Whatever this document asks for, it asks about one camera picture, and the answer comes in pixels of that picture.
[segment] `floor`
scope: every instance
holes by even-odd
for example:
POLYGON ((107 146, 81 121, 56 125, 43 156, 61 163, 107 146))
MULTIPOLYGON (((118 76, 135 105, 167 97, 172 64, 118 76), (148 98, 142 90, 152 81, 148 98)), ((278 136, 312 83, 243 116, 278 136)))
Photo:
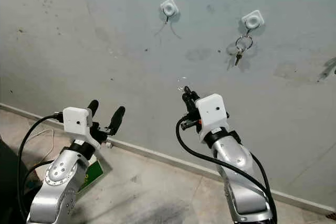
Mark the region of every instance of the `floor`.
MULTIPOLYGON (((0 135, 15 151, 34 123, 0 110, 0 135)), ((49 129, 40 125, 36 131, 49 129)), ((54 158, 69 138, 55 130, 54 158)), ((27 143, 23 160, 28 167, 39 162, 50 149, 50 132, 27 143)), ((102 147, 106 173, 78 195, 70 223, 218 223, 232 224, 223 184, 116 147, 102 147)), ((278 223, 335 224, 324 216, 276 202, 278 223)))

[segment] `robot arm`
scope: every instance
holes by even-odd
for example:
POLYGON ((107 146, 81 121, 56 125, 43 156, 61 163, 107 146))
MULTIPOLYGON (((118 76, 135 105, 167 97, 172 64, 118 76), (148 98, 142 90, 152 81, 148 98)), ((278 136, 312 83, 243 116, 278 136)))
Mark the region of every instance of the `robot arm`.
POLYGON ((76 192, 84 182, 89 166, 88 160, 108 135, 115 135, 124 107, 119 107, 112 117, 111 124, 101 129, 92 117, 98 102, 92 101, 88 109, 65 108, 58 119, 64 123, 64 131, 74 141, 65 147, 60 155, 47 168, 43 185, 35 196, 27 218, 28 224, 67 223, 75 206, 76 192))
MULTIPOLYGON (((270 190, 265 192, 248 177, 255 177, 253 170, 253 156, 241 145, 236 132, 229 132, 223 98, 219 94, 212 94, 200 99, 195 91, 185 87, 182 95, 186 103, 188 114, 181 119, 183 130, 196 126, 199 139, 206 143, 217 161, 217 170, 225 183, 225 196, 234 223, 276 223, 276 209, 271 199, 270 190)), ((180 134, 176 126, 176 133, 181 143, 180 134)), ((182 146, 191 154, 204 158, 182 146)))

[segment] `white wall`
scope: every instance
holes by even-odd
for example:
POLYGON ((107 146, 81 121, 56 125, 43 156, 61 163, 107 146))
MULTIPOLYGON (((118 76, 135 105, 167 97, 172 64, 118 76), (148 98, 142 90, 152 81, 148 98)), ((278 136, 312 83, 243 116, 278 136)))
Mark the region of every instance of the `white wall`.
MULTIPOLYGON (((335 62, 325 66, 336 61, 335 1, 176 0, 175 34, 156 34, 163 1, 0 0, 1 102, 47 115, 98 99, 105 124, 123 104, 118 139, 214 168, 174 135, 187 77, 199 94, 224 97, 274 189, 336 207, 335 62), (238 21, 254 9, 266 25, 231 67, 238 21)), ((193 132, 184 137, 209 153, 193 132)))

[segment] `wall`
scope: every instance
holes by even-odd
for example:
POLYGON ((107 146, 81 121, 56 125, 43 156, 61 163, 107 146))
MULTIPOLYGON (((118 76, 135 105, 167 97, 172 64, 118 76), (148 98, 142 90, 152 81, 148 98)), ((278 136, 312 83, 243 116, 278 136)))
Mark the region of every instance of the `wall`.
POLYGON ((118 139, 214 168, 174 127, 181 83, 217 92, 274 189, 336 207, 334 0, 176 0, 181 15, 162 28, 163 1, 0 0, 1 102, 47 115, 98 99, 106 125, 123 104, 118 139), (239 19, 254 9, 266 25, 233 67, 239 19))

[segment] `baseboard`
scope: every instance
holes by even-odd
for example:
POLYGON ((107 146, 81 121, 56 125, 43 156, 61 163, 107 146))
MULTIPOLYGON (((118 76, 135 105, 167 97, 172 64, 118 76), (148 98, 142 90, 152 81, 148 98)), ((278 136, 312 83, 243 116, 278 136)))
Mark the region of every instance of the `baseboard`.
MULTIPOLYGON (((13 113, 16 113, 18 115, 24 116, 26 118, 30 118, 33 120, 38 120, 40 118, 42 118, 42 116, 39 115, 35 115, 32 113, 29 113, 27 111, 21 110, 21 109, 17 109, 15 107, 0 103, 0 109, 4 109, 13 113)), ((63 124, 49 120, 46 122, 49 125, 52 125, 54 127, 57 128, 62 128, 63 124)), ((205 168, 203 166, 200 165, 196 165, 187 161, 184 161, 182 159, 178 159, 172 156, 168 156, 156 151, 152 151, 146 148, 142 148, 140 146, 137 145, 133 145, 130 143, 126 143, 126 142, 122 142, 113 138, 109 138, 109 140, 113 143, 113 145, 115 147, 118 148, 122 148, 124 150, 130 151, 130 152, 134 152, 137 154, 140 154, 142 156, 145 157, 149 157, 151 159, 155 159, 157 161, 160 162, 164 162, 166 164, 172 165, 172 166, 176 166, 178 168, 187 170, 189 172, 192 173, 196 173, 199 175, 202 175, 204 177, 210 178, 210 179, 214 179, 217 181, 222 181, 222 178, 219 176, 219 174, 211 169, 205 168)), ((325 205, 321 205, 312 201, 308 201, 305 199, 301 199, 292 195, 288 195, 288 194, 284 194, 282 192, 279 191, 275 191, 272 190, 272 195, 274 197, 275 200, 290 204, 292 206, 296 206, 308 211, 312 211, 312 212, 316 212, 317 214, 321 214, 321 215, 330 215, 333 214, 336 210, 332 207, 329 206, 325 206, 325 205)))

